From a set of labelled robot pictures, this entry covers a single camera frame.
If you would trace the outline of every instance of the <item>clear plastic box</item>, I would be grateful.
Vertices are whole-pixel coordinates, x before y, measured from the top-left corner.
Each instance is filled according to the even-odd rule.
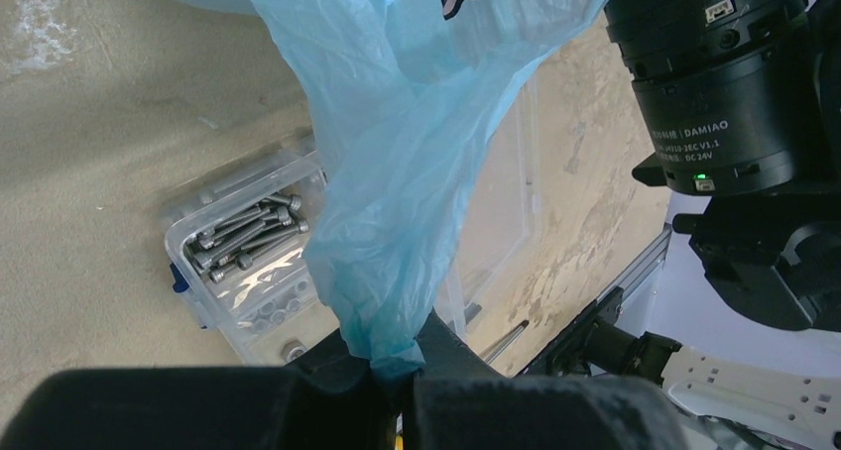
[[[536,220],[540,212],[536,92],[531,80],[494,138],[455,263],[437,298],[436,312],[462,338],[481,318],[481,311],[496,303],[519,264],[534,251],[540,223]],[[246,364],[286,364],[290,343],[311,348],[338,327],[332,311],[317,300],[300,257],[308,234],[220,284],[203,280],[193,270],[184,244],[279,189],[303,197],[301,211],[314,225],[323,208],[325,184],[314,141],[309,138],[300,147],[278,151],[200,188],[165,213],[167,253],[189,285],[181,298],[202,326],[225,335]]]

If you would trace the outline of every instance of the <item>white stain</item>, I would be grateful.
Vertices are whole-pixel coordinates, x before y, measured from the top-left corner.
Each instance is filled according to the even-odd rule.
[[[60,0],[15,0],[19,19],[0,62],[11,75],[46,70],[68,60],[75,47],[76,29],[56,16]]]

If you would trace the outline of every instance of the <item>pile of screws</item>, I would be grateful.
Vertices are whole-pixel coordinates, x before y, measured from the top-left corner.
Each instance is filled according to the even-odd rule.
[[[299,195],[272,194],[199,233],[187,244],[186,255],[200,276],[221,283],[234,270],[250,269],[295,235],[309,232],[299,215],[301,204]]]

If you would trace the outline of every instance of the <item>table surface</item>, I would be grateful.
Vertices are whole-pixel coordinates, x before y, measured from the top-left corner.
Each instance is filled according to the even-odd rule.
[[[262,22],[169,0],[0,11],[13,41],[0,50],[0,427],[63,369],[238,363],[171,292],[158,217],[182,184],[308,130]],[[45,40],[27,22],[57,27]],[[481,351],[528,318],[495,362],[505,373],[661,230],[667,192],[631,180],[652,147],[603,27],[537,73],[541,236],[468,337]],[[40,63],[37,46],[50,54]]]

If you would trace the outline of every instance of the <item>transparent storage container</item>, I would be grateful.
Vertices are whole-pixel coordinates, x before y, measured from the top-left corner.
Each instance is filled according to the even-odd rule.
[[[538,236],[536,91],[531,80],[494,138],[455,263],[436,301],[438,315],[462,338],[481,311],[496,304]],[[184,245],[280,189],[303,198],[302,215],[314,225],[323,208],[325,185],[310,138],[300,147],[278,151],[212,181],[165,213],[167,253],[189,285],[181,298],[202,326],[225,335],[245,364],[286,364],[293,343],[311,348],[338,327],[332,311],[318,301],[300,257],[309,235],[297,236],[253,269],[220,284],[195,272]]]

